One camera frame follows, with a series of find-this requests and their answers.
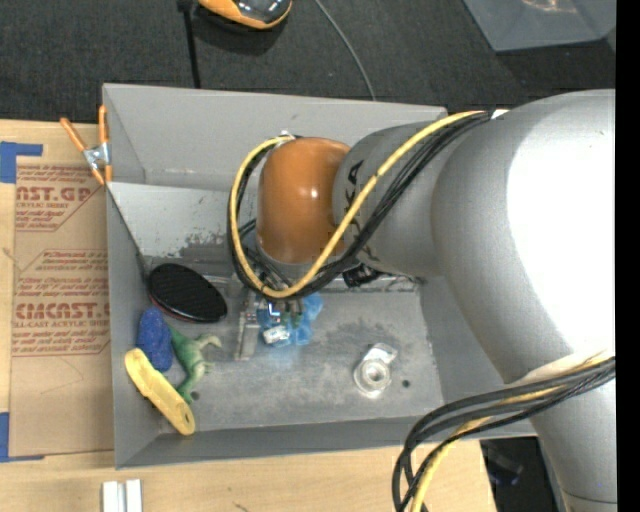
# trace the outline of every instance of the wire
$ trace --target wire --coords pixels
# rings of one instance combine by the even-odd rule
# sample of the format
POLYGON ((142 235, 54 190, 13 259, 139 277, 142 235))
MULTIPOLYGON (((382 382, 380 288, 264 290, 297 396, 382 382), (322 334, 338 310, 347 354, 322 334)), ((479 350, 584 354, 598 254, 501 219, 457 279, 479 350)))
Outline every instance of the wire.
POLYGON ((193 38, 193 24, 191 22, 191 0, 177 0, 178 11, 182 13, 184 19, 184 28, 187 33, 187 46, 189 48, 189 61, 191 62, 191 76, 193 78, 193 87, 195 89, 202 88, 200 81, 200 70, 198 69, 198 56, 196 54, 196 42, 193 38))
MULTIPOLYGON (((576 385, 580 385, 583 384, 584 382, 587 382, 589 380, 593 380, 593 379, 598 379, 598 378, 603 378, 603 376, 606 377, 607 372, 611 372, 611 371, 615 371, 615 358, 610 358, 604 362, 596 362, 595 364, 593 364, 593 366, 591 367, 587 367, 585 369, 581 369, 577 372, 573 372, 569 375, 563 375, 560 377, 556 377, 556 378, 552 378, 552 379, 548 379, 545 380, 543 382, 539 382, 539 383, 534 383, 533 385, 526 385, 526 386, 520 386, 518 388, 513 388, 513 389, 507 389, 507 390, 502 390, 503 392, 505 391, 520 391, 523 389, 526 390, 540 390, 541 386, 547 385, 547 386, 554 386, 556 388, 559 388, 558 384, 566 384, 564 387, 562 387, 562 389, 569 389, 571 386, 576 386, 576 385)), ((597 382, 591 387, 596 387, 596 385, 600 385, 597 382)), ((492 398, 495 397, 495 395, 497 395, 497 393, 499 392, 494 392, 494 393, 490 393, 488 395, 492 395, 492 398)), ((482 398, 482 396, 479 397, 472 397, 471 399, 465 399, 461 402, 468 402, 469 400, 474 400, 474 399, 479 399, 482 398)), ((506 404, 499 404, 497 406, 493 406, 490 407, 488 409, 480 409, 477 411, 473 411, 472 413, 463 413, 462 415, 459 415, 455 418, 450 418, 449 420, 446 420, 445 422, 443 422, 442 424, 436 425, 435 427, 430 427, 427 428, 426 430, 423 430, 422 432, 415 432, 415 428, 412 431, 412 434, 410 434, 410 436, 407 439, 407 442, 405 443, 405 448, 403 450, 403 453, 401 454, 401 456, 398 458, 398 461, 396 462, 396 467, 394 468, 394 473, 393 473, 393 486, 392 486, 392 490, 393 490, 393 500, 394 500, 394 505, 396 507, 396 510, 404 510, 404 507, 406 506, 406 503, 408 502, 409 497, 411 496, 411 491, 414 489, 415 487, 415 483, 417 482, 417 479, 420 477, 420 472, 418 473, 418 475, 416 477, 413 476, 413 474, 411 473, 410 470, 410 458, 408 458, 408 455, 410 455, 411 451, 413 451, 413 449, 415 449, 416 446, 418 446, 420 443, 424 442, 425 440, 427 440, 429 437, 431 437, 431 435, 433 435, 436 432, 439 432, 441 430, 443 430, 443 427, 449 427, 451 426, 452 420, 458 420, 458 423, 462 423, 462 422, 466 422, 469 420, 476 420, 479 418, 482 418, 483 413, 486 415, 497 415, 497 414, 504 414, 504 413, 509 413, 509 412, 513 412, 514 408, 517 408, 518 404, 514 404, 512 400, 510 400, 508 403, 506 404), (399 475, 401 473, 401 468, 399 467, 400 463, 404 463, 405 465, 405 471, 407 472, 407 480, 409 482, 413 482, 413 484, 410 486, 409 491, 407 492, 407 495, 405 496, 405 500, 403 502, 400 501, 399 498, 399 475)), ((436 410, 433 413, 427 415, 427 417, 431 416, 431 417, 435 417, 435 416, 442 416, 443 414, 447 414, 447 412, 449 411, 445 411, 443 413, 439 413, 440 410, 436 410)), ((515 418, 512 421, 510 421, 510 423, 513 423, 514 421, 517 421, 519 419, 522 418, 515 418)), ((494 424, 493 427, 497 427, 500 426, 500 424, 494 424)))
MULTIPOLYGON (((429 137, 420 141, 420 147, 403 167, 396 173, 391 185, 384 193, 382 199, 378 202, 374 211, 365 222, 362 230, 354 237, 353 242, 348 249, 342 254, 339 260, 334 261, 321 267, 319 275, 315 276, 313 281, 306 284, 300 291, 296 292, 292 297, 301 298, 309 294, 315 293, 330 283, 333 279, 344 275, 344 272, 354 268, 358 264, 357 255, 363 250, 368 240, 373 236, 375 230, 384 220, 391 208, 400 199, 402 193, 408 188, 415 177, 423 170, 423 168, 444 149, 450 142, 456 140, 466 131, 476 127, 480 123, 487 122, 491 119, 491 114, 480 112, 463 119, 460 119, 440 130, 429 137)), ((252 164, 249 164, 247 175, 251 172, 252 164)), ((247 180, 243 180, 243 185, 239 190, 239 195, 244 192, 244 186, 247 180)), ((255 285, 244 276, 244 271, 239 265, 232 251, 232 261, 236 273, 245 286, 253 288, 255 285)))
POLYGON ((314 0, 314 1, 315 1, 316 5, 318 6, 318 8, 325 15, 327 20, 329 20, 329 23, 331 23, 331 25, 333 26, 335 31, 338 33, 338 35, 340 36, 340 39, 342 39, 342 42, 344 43, 344 45, 349 50, 349 53, 351 53, 351 56, 353 57, 353 60, 356 62, 356 65, 358 66, 358 69, 360 70, 360 74, 362 75, 362 78, 364 79, 364 82, 367 85, 367 89, 369 90, 369 95, 371 96, 371 99, 373 101, 377 101, 376 94, 375 94, 375 92, 373 92, 373 86, 371 85, 371 81, 369 80, 369 76, 367 75, 367 72, 365 71, 364 66, 362 65, 362 62, 360 62, 360 59, 358 58, 358 54, 353 49, 353 47, 351 46, 351 43, 347 39, 347 36, 344 34, 344 32, 342 32, 342 30, 340 29, 340 27, 338 26, 336 21, 333 19, 331 14, 329 14, 329 11, 322 4, 322 2, 320 2, 320 0, 314 0))
POLYGON ((446 452, 451 449, 453 444, 463 437, 468 437, 472 434, 477 434, 480 432, 485 432, 487 430, 491 430, 500 426, 509 425, 511 423, 515 423, 516 421, 521 421, 527 419, 531 416, 539 414, 545 410, 550 409, 551 407, 568 400, 571 397, 578 396, 580 394, 586 393, 594 389, 595 387, 601 386, 606 382, 609 382, 615 376, 615 369, 607 370, 603 375, 596 375, 586 379, 584 382, 560 393, 558 396, 554 396, 549 400, 545 401, 540 405, 533 406, 521 413, 514 414, 509 418, 503 420, 497 420, 491 422, 489 424, 481 425, 489 418, 479 419, 476 422, 470 422, 467 425, 464 425, 457 431, 454 435, 449 437, 447 440, 440 443, 440 445, 429 454, 427 459, 422 463, 418 473, 416 474, 416 478, 414 481, 417 482, 415 484, 415 496, 414 496, 414 504, 411 512, 417 512, 420 510, 420 505, 424 499, 424 494, 426 492, 426 488, 428 487, 431 479, 433 477, 433 473, 437 468, 438 464, 442 461, 446 452))
POLYGON ((358 193, 355 200, 351 204, 349 210, 345 214, 339 226, 336 228, 336 231, 333 233, 331 239, 325 246, 324 250, 317 258, 317 260, 312 264, 309 271, 296 283, 292 286, 285 288, 283 290, 276 290, 271 287, 268 287, 264 282, 262 282, 258 276, 253 272, 253 269, 249 265, 247 258, 244 254, 244 250, 242 244, 240 242, 240 237, 238 236, 238 209, 239 202, 238 196, 239 190, 241 189, 241 185, 243 183, 246 184, 248 180, 248 174, 245 173, 245 170, 249 168, 250 164, 255 161, 255 158, 260 155, 262 152, 272 148, 273 146, 280 144, 282 142, 286 142, 291 140, 292 136, 281 136, 276 137, 274 139, 269 139, 268 141, 262 143, 260 146, 255 148, 244 160, 242 165, 240 166, 238 173, 236 174, 236 178, 234 180, 233 186, 231 188, 231 194, 229 198, 229 228, 231 235, 231 242, 233 247, 233 252, 235 253, 235 257, 238 260, 239 267, 245 274, 247 280, 253 285, 253 287, 259 290, 264 295, 280 299, 291 297, 296 294, 298 291, 302 290, 306 284, 311 282, 311 280, 316 276, 319 270, 322 268, 323 264, 327 261, 327 259, 331 256, 331 254, 335 251, 336 246, 339 241, 342 239, 343 234, 349 227, 351 221, 355 217, 355 215, 360 210, 362 204, 365 199, 369 196, 371 191, 375 188, 378 180, 386 174, 389 169, 391 169, 406 153, 408 153, 416 144, 424 140, 425 138, 435 134, 438 130, 455 123, 461 119, 466 117, 480 114, 483 112, 479 111, 471 111, 471 112, 463 112, 459 114, 453 114, 447 116, 443 119, 440 119, 422 130, 418 133, 410 137, 404 144, 402 144, 398 149, 396 149, 387 160, 378 168, 378 170, 369 178, 366 182, 362 190, 358 193))
POLYGON ((592 358, 569 373, 541 382, 534 382, 459 400, 427 414, 417 422, 411 430, 403 451, 396 461, 392 478, 395 509, 397 511, 404 510, 409 500, 413 497, 412 512, 420 509, 426 510, 422 502, 426 489, 433 477, 433 473, 448 450, 451 449, 453 443, 458 439, 526 419, 556 405, 560 401, 601 386, 614 378, 614 376, 615 357, 604 361, 592 358), (496 405, 484 406, 470 412, 458 413, 435 425, 430 425, 430 423, 433 423, 436 419, 450 415, 453 412, 495 402, 496 400, 502 401, 496 405), (531 407, 524 408, 525 405, 528 406, 531 404, 533 404, 531 407), (483 425, 483 423, 486 423, 492 416, 504 415, 515 411, 519 412, 508 418, 483 425), (414 477, 411 472, 411 452, 433 434, 450 428, 451 426, 460 425, 461 423, 462 426, 425 459, 414 477), (403 469, 405 470, 410 485, 404 499, 400 500, 399 481, 403 469))

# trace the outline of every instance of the black oval object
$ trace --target black oval object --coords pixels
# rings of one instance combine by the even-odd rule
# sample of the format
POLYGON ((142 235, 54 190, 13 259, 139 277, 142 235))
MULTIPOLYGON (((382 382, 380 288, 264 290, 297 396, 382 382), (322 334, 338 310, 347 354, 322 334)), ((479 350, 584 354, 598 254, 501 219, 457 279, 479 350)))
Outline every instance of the black oval object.
POLYGON ((164 263, 151 271, 147 285, 154 304, 180 320, 213 323, 227 315, 218 289, 190 268, 164 263))

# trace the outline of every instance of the white plastic piece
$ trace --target white plastic piece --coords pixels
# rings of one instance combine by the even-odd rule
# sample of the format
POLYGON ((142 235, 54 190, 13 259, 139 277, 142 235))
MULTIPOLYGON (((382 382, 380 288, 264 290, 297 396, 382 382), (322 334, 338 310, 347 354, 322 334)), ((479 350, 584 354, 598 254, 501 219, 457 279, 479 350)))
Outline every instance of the white plastic piece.
POLYGON ((104 482, 102 512, 142 512, 142 482, 138 479, 104 482))

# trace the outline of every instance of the gray metal tray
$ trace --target gray metal tray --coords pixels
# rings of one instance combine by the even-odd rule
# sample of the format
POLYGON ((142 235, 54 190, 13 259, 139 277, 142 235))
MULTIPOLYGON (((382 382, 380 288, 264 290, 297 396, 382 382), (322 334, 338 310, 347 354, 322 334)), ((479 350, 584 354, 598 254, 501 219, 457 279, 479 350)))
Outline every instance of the gray metal tray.
MULTIPOLYGON (((212 332, 223 350, 192 404, 197 431, 176 433, 135 389, 124 355, 150 305, 145 274, 176 262, 213 279, 231 278, 226 200, 246 153, 283 130, 354 144, 392 125, 432 122, 442 108, 319 98, 106 85, 114 181, 107 223, 116 466, 195 462, 400 444, 416 419, 501 381, 441 279, 413 290, 333 290, 307 346, 258 345, 234 361, 242 294, 226 294, 216 324, 168 321, 185 334, 212 332), (392 383, 362 395, 353 369, 368 347, 398 350, 392 383)), ((253 206, 251 191, 246 215, 253 206)), ((172 383, 184 374, 174 363, 172 383)), ((530 435, 529 423, 492 435, 530 435)))

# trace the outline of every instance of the cardboard box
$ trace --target cardboard box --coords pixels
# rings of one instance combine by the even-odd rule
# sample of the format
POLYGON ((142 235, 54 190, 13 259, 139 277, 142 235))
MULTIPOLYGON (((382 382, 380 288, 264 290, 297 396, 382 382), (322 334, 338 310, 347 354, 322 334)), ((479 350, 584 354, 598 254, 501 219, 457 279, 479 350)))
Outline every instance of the cardboard box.
POLYGON ((105 191, 58 123, 1 121, 0 140, 43 145, 18 158, 9 455, 109 449, 105 191))

